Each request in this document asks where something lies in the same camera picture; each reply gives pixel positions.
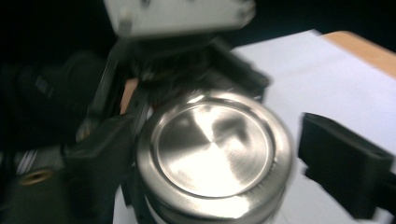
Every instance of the white paper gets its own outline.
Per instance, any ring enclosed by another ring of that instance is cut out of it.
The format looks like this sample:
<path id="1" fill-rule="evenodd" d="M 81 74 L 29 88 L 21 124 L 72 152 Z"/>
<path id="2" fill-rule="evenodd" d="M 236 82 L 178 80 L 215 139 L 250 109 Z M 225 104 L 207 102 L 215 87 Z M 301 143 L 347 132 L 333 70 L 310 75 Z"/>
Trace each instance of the white paper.
<path id="1" fill-rule="evenodd" d="M 301 115 L 319 114 L 396 154 L 396 81 L 310 31 L 265 41 L 233 52 L 272 79 L 264 105 L 289 127 L 298 146 Z M 353 220 L 318 184 L 295 176 L 276 224 L 387 223 Z"/>

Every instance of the circular metal surface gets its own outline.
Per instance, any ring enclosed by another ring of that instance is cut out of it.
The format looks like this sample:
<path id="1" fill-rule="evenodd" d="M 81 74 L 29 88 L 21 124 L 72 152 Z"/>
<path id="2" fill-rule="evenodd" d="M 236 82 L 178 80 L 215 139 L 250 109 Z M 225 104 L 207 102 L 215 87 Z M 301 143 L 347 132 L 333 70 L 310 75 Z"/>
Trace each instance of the circular metal surface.
<path id="1" fill-rule="evenodd" d="M 291 163 L 276 116 L 225 91 L 162 106 L 136 151 L 148 200 L 169 223 L 261 223 L 278 208 Z"/>
<path id="2" fill-rule="evenodd" d="M 254 186 L 271 167 L 267 131 L 241 108 L 198 104 L 167 119 L 153 149 L 162 172 L 187 192 L 232 196 Z"/>

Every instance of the shiny metal disc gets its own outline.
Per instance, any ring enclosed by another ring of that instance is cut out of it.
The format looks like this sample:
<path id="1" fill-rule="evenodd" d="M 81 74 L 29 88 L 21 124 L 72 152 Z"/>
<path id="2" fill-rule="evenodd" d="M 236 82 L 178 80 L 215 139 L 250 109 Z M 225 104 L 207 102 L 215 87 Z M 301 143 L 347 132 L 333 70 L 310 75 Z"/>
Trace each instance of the shiny metal disc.
<path id="1" fill-rule="evenodd" d="M 169 223 L 262 223 L 280 205 L 291 164 L 277 117 L 225 91 L 162 106 L 137 142 L 146 196 Z"/>
<path id="2" fill-rule="evenodd" d="M 269 135 L 241 108 L 198 104 L 168 119 L 153 139 L 153 150 L 170 182 L 187 192 L 235 195 L 254 186 L 270 168 Z"/>

